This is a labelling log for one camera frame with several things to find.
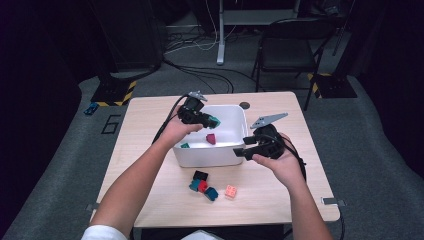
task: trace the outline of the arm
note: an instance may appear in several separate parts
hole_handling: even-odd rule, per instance
[[[174,117],[159,139],[112,184],[90,226],[110,226],[128,237],[168,151],[184,136],[201,128],[201,124],[186,125]]]
[[[285,143],[293,149],[289,141],[285,140]],[[253,160],[271,169],[276,178],[287,187],[295,239],[333,239],[302,176],[299,163],[290,151],[284,151],[277,160],[258,154],[253,155]]]

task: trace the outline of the white plastic container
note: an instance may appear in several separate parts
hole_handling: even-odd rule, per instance
[[[243,138],[248,136],[246,116],[238,105],[206,105],[201,112],[210,114],[221,122],[215,129],[203,128],[187,135],[173,150],[181,167],[217,167],[237,165],[243,157],[237,157],[233,148],[244,148]],[[214,134],[216,144],[206,141]],[[190,148],[181,148],[187,143]]]

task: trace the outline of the hand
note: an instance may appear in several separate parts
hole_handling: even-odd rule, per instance
[[[286,146],[294,149],[293,145],[289,142],[289,137],[283,133],[280,133],[280,135],[283,137]],[[305,181],[298,160],[287,149],[278,159],[270,159],[259,154],[254,154],[252,159],[256,163],[271,169],[275,177],[289,190],[299,181]]]
[[[169,148],[172,148],[175,144],[181,141],[187,134],[191,132],[197,132],[203,128],[202,124],[184,124],[177,116],[178,109],[181,106],[178,105],[174,112],[171,114],[171,120],[163,130],[159,140],[166,142]]]

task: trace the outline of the blue block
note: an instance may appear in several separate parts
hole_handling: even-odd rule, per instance
[[[200,179],[194,179],[193,181],[191,181],[191,184],[189,187],[191,190],[197,192],[199,191],[197,190],[197,188],[199,187],[199,184],[200,184]]]
[[[218,192],[215,190],[215,188],[210,187],[206,189],[205,196],[209,198],[209,200],[215,201],[215,199],[218,197]]]

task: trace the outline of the red object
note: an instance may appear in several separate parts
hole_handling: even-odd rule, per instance
[[[206,135],[206,141],[208,141],[208,143],[215,145],[216,144],[216,139],[215,139],[215,134],[211,133]]]
[[[208,188],[208,183],[204,180],[201,180],[199,183],[199,186],[197,186],[197,190],[199,190],[199,192],[201,193],[204,193],[207,188]]]
[[[227,186],[227,189],[225,189],[225,196],[229,198],[234,198],[236,196],[237,188],[233,187],[231,185]]]

